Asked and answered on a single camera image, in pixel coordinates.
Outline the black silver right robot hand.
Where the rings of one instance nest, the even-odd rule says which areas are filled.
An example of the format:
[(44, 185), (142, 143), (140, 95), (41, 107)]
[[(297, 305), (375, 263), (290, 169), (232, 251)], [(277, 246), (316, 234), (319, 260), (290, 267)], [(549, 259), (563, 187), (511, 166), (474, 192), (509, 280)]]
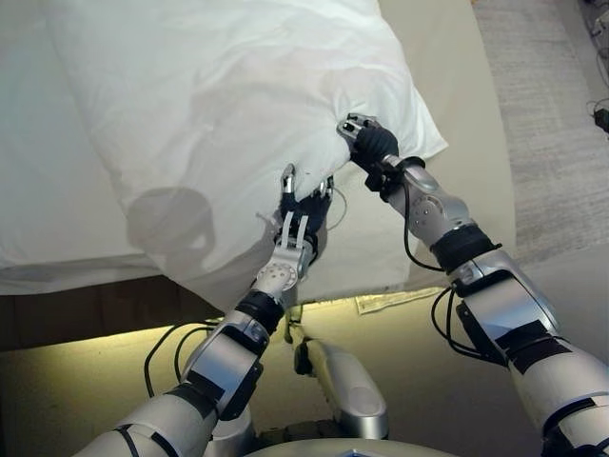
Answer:
[(349, 113), (338, 123), (337, 132), (347, 143), (350, 160), (363, 169), (399, 154), (397, 138), (375, 116)]

